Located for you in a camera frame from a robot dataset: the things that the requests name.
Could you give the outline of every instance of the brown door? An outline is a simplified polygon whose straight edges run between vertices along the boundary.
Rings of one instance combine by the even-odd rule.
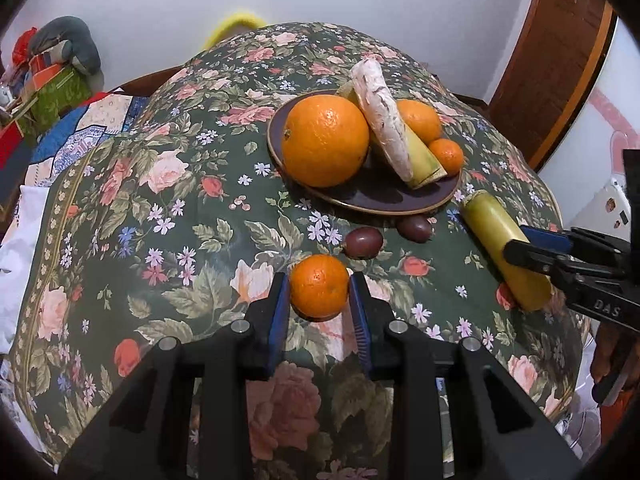
[[[607,44],[605,0],[532,0],[489,106],[495,127],[537,167],[591,89]]]

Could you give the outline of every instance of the metal screw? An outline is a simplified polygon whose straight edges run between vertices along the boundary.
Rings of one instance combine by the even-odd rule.
[[[233,330],[237,334],[241,334],[242,332],[246,332],[247,330],[249,330],[249,328],[251,328],[251,323],[249,323],[245,319],[236,319],[231,324],[231,330]]]
[[[465,337],[462,340],[462,346],[470,352],[476,352],[482,347],[482,343],[475,337]]]
[[[178,340],[175,337],[163,337],[158,346],[161,350],[173,350],[175,346],[178,344]]]
[[[395,334],[402,334],[406,332],[408,328],[407,323],[402,321],[402,319],[395,319],[389,322],[389,330]]]

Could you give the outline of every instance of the large orange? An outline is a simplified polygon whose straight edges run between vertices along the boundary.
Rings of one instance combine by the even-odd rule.
[[[303,315],[322,319],[338,314],[347,301],[349,273],[328,254],[313,254],[289,275],[291,303]]]
[[[458,174],[465,165],[465,154],[459,144],[453,140],[436,139],[429,144],[429,150],[448,175]]]
[[[442,123],[436,110],[429,105],[411,99],[401,99],[398,101],[398,111],[406,125],[426,145],[441,136]]]
[[[330,187],[349,180],[368,149],[367,120],[344,97],[307,97],[287,116],[282,158],[287,173],[302,184]]]

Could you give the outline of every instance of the table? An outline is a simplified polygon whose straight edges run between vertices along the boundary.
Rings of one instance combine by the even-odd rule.
[[[338,88],[363,57],[382,64],[396,98],[433,105],[468,158],[461,188],[430,219],[427,244],[401,238],[389,220],[305,196],[268,154],[277,107]],[[555,418],[575,386],[584,322],[558,306],[517,308],[458,214],[476,189],[519,223],[560,225],[518,150],[402,52],[328,23],[226,40],[173,74],[128,136],[103,143],[51,187],[12,349],[18,399],[57,462],[151,343],[210,335],[264,297],[274,272],[329,253],[430,336],[482,340]],[[361,224],[383,231],[374,260],[340,252]],[[386,478],[392,391],[364,378],[354,351],[350,316],[318,324],[292,312],[285,361],[269,382],[247,385],[257,478]],[[196,400],[193,448],[198,413]]]

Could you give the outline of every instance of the yellow-green cylinder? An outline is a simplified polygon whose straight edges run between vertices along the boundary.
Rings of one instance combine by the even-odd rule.
[[[466,197],[460,213],[502,273],[520,306],[530,312],[543,308],[551,299],[551,282],[543,274],[505,261],[502,250],[507,242],[529,240],[495,197],[484,189],[476,191]]]

